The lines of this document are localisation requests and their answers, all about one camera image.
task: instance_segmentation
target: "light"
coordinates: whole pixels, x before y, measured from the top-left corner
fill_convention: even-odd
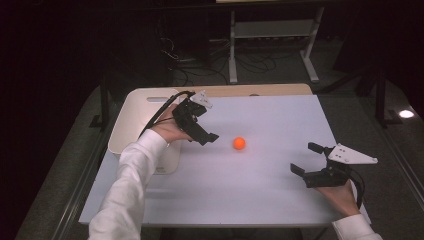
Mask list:
[[[409,110],[403,110],[399,112],[401,118],[411,118],[414,116],[414,113]]]

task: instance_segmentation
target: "white tray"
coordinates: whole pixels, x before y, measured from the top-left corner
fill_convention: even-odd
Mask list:
[[[136,89],[130,92],[113,127],[109,151],[119,159],[124,148],[137,141],[141,131],[166,100],[177,93],[177,90],[169,88]],[[180,161],[180,149],[181,141],[172,142],[160,158],[155,174],[174,172]]]

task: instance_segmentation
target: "white sleeve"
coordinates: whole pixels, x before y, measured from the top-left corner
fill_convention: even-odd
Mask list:
[[[382,240],[380,235],[374,233],[362,214],[335,221],[333,227],[341,240]]]
[[[144,193],[167,142],[146,130],[121,154],[117,180],[89,225],[89,239],[140,239]]]

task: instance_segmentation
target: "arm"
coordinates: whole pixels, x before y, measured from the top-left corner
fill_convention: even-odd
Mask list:
[[[171,105],[159,118],[172,117]],[[163,121],[129,144],[121,154],[117,180],[89,225],[90,239],[140,239],[144,195],[160,155],[168,143],[190,137],[172,119]]]
[[[333,222],[339,239],[381,240],[374,233],[367,220],[359,211],[353,196],[352,184],[347,181],[340,187],[317,188],[327,200],[343,215],[343,219]]]

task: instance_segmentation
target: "dark background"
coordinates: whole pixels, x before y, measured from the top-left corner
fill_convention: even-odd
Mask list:
[[[77,1],[0,4],[0,232],[2,239],[13,239],[79,109],[100,80],[106,78],[115,101],[123,101],[133,88],[169,85],[161,34],[207,61],[207,39],[227,34],[222,15],[228,12],[140,16],[85,9],[110,6],[111,1],[91,1],[85,7]],[[244,15],[252,16],[263,13]],[[337,69],[350,73],[376,64],[423,116],[423,16],[418,0],[330,6],[318,38],[345,39]],[[194,27],[204,31],[190,35]]]

